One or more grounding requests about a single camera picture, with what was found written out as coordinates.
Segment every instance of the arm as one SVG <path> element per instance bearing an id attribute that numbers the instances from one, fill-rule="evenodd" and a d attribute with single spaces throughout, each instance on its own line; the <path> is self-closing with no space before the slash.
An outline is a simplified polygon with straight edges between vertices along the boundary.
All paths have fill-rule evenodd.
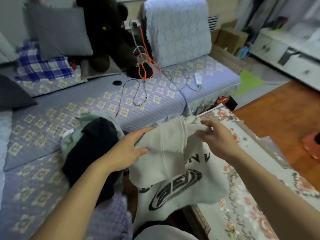
<path id="1" fill-rule="evenodd" d="M 128 134 L 93 162 L 30 240 L 82 240 L 107 177 L 148 152 L 144 148 L 134 150 L 134 143 L 150 130 L 145 128 Z"/>
<path id="2" fill-rule="evenodd" d="M 279 239 L 320 239 L 320 212 L 296 195 L 233 140 L 218 121 L 201 121 L 212 133 L 198 131 L 212 153 L 234 166 Z"/>

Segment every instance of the wall outlet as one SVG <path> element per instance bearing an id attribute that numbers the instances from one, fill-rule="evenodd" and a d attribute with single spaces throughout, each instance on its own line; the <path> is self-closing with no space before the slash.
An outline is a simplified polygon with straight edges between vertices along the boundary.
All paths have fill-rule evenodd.
<path id="1" fill-rule="evenodd" d="M 135 20 L 130 20 L 129 19 L 129 20 L 124 21 L 123 23 L 124 23 L 124 28 L 125 29 L 130 29 L 132 23 L 136 23 L 137 27 L 141 26 L 141 23 L 140 23 L 140 21 L 138 19 L 135 19 Z"/>

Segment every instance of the floor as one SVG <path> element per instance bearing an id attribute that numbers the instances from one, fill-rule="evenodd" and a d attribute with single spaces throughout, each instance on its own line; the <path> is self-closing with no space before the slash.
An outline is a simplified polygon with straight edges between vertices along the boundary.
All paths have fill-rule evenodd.
<path id="1" fill-rule="evenodd" d="M 258 136 L 270 136 L 291 166 L 320 191 L 320 161 L 303 149 L 301 139 L 320 131 L 320 93 L 292 80 L 250 102 L 234 114 Z"/>
<path id="2" fill-rule="evenodd" d="M 260 77 L 264 81 L 264 84 L 234 97 L 238 103 L 237 109 L 292 80 L 288 75 L 279 72 L 254 57 L 249 56 L 244 61 L 247 63 L 244 68 L 253 75 Z"/>

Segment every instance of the mint green clothing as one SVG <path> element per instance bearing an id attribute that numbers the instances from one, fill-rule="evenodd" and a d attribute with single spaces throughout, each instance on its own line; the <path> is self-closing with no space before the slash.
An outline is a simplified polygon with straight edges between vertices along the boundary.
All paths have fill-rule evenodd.
<path id="1" fill-rule="evenodd" d="M 96 113 L 96 112 L 82 113 L 80 117 L 77 118 L 80 121 L 80 125 L 76 128 L 76 130 L 73 133 L 66 135 L 61 141 L 61 150 L 62 150 L 62 155 L 64 159 L 67 158 L 67 155 L 69 154 L 69 152 L 74 148 L 74 146 L 82 137 L 83 133 L 81 131 L 83 130 L 83 128 L 87 124 L 89 124 L 91 121 L 99 117 L 105 118 L 114 124 L 114 127 L 118 132 L 119 139 L 125 136 L 115 117 L 110 116 L 108 114 Z"/>

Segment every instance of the hand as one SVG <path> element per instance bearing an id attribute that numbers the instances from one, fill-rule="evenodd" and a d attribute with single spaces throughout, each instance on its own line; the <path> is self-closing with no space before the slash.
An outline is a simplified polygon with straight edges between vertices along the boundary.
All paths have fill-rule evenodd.
<path id="1" fill-rule="evenodd" d="M 140 137 L 152 129 L 153 128 L 139 129 L 122 137 L 110 151 L 97 160 L 100 164 L 99 166 L 105 168 L 108 173 L 129 167 L 138 157 L 148 152 L 146 148 L 134 149 L 134 144 Z"/>
<path id="2" fill-rule="evenodd" d="M 196 135 L 209 145 L 214 155 L 233 165 L 233 160 L 243 153 L 243 150 L 234 141 L 230 130 L 216 120 L 202 120 L 201 123 L 213 130 L 211 133 L 197 131 Z"/>

